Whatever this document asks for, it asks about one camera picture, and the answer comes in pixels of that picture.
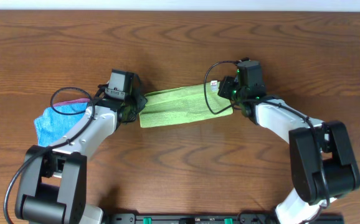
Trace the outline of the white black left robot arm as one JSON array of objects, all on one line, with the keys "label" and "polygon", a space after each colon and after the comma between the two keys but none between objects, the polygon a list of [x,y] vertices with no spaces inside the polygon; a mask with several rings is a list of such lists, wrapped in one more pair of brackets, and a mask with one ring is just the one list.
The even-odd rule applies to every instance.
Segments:
[{"label": "white black left robot arm", "polygon": [[103,210],[86,203],[88,160],[121,123],[133,122],[146,102],[138,92],[96,96],[62,138],[31,146],[12,178],[19,182],[15,216],[29,223],[102,223]]}]

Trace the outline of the green microfiber cloth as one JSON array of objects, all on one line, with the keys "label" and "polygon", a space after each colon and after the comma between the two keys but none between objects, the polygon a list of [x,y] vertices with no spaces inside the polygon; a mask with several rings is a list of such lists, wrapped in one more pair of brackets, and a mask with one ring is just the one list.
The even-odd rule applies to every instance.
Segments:
[{"label": "green microfiber cloth", "polygon": [[230,101],[217,95],[219,83],[214,80],[206,85],[147,93],[148,102],[140,112],[140,126],[170,126],[231,115]]}]

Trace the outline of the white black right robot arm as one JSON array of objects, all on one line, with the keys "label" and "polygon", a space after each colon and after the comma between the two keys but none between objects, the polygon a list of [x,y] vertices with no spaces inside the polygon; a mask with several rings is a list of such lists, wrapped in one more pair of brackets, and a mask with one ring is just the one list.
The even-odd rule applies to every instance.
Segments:
[{"label": "white black right robot arm", "polygon": [[272,223],[313,223],[335,200],[360,188],[360,173],[348,131],[340,121],[324,122],[266,95],[263,85],[225,77],[218,95],[233,101],[256,125],[290,147],[293,189],[275,208]]}]

